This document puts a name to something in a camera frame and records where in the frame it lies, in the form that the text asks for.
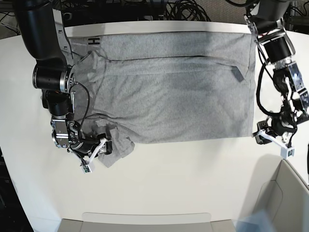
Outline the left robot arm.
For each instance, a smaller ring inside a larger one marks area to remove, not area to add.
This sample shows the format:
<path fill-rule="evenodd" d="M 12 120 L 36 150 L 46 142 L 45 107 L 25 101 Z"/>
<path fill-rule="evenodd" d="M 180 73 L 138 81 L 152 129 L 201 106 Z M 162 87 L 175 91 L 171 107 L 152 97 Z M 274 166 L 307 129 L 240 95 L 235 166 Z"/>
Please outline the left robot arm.
<path fill-rule="evenodd" d="M 289 39 L 283 16 L 288 0 L 248 0 L 245 2 L 244 19 L 257 45 L 264 63 L 258 77 L 256 100 L 267 120 L 258 123 L 258 130 L 269 137 L 293 137 L 299 124 L 309 119 L 309 92 L 305 88 L 297 63 L 293 60 L 295 48 Z M 263 73 L 273 65 L 272 81 L 280 93 L 282 106 L 279 112 L 267 110 L 260 102 Z"/>

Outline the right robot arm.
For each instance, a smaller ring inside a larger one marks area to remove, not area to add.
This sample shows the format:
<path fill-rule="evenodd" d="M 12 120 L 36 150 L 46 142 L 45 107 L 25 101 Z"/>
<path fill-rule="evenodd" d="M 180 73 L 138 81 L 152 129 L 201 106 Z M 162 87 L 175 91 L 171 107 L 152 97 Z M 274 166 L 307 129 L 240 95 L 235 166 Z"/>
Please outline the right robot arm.
<path fill-rule="evenodd" d="M 95 137 L 82 131 L 83 122 L 74 119 L 72 65 L 67 63 L 61 45 L 70 46 L 62 24 L 54 20 L 50 0 L 15 0 L 13 10 L 26 49 L 36 60 L 32 83 L 42 91 L 42 104 L 51 114 L 52 138 L 58 148 L 65 148 L 80 160 L 84 173 L 93 171 L 93 160 L 112 152 L 106 134 Z"/>

